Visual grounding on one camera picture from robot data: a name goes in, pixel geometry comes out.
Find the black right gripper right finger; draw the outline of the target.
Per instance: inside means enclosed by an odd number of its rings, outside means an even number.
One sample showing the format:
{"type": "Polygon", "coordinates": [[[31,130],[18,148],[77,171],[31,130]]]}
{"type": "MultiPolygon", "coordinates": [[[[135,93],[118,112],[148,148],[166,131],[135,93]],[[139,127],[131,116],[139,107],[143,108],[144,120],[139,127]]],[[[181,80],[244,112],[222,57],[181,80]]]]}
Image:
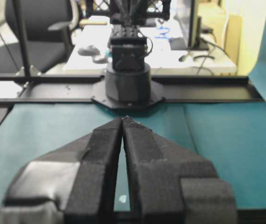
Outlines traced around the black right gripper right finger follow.
{"type": "Polygon", "coordinates": [[[123,118],[131,206],[144,224],[235,224],[230,184],[213,163],[123,118]]]}

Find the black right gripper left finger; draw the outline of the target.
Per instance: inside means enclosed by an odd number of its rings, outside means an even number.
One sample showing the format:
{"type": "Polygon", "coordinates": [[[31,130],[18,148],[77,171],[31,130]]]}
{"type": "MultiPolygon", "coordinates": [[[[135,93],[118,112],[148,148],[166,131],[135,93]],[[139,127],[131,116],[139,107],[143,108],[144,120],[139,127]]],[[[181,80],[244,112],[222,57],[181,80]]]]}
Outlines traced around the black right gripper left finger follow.
{"type": "Polygon", "coordinates": [[[0,209],[0,224],[98,224],[113,212],[122,119],[23,166],[0,209]]]}

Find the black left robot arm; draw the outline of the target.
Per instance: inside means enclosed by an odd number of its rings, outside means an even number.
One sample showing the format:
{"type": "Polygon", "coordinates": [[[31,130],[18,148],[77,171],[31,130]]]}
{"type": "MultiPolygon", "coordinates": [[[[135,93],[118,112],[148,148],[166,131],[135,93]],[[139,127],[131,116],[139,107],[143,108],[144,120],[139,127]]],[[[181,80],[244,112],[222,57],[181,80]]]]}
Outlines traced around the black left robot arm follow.
{"type": "Polygon", "coordinates": [[[107,64],[104,80],[93,85],[94,102],[110,109],[142,109],[163,101],[163,85],[151,79],[151,69],[145,58],[152,52],[147,47],[147,38],[140,31],[149,18],[168,20],[170,1],[163,0],[162,8],[155,8],[152,0],[109,0],[102,10],[88,1],[89,15],[105,15],[110,18],[112,32],[108,49],[112,61],[107,64]]]}

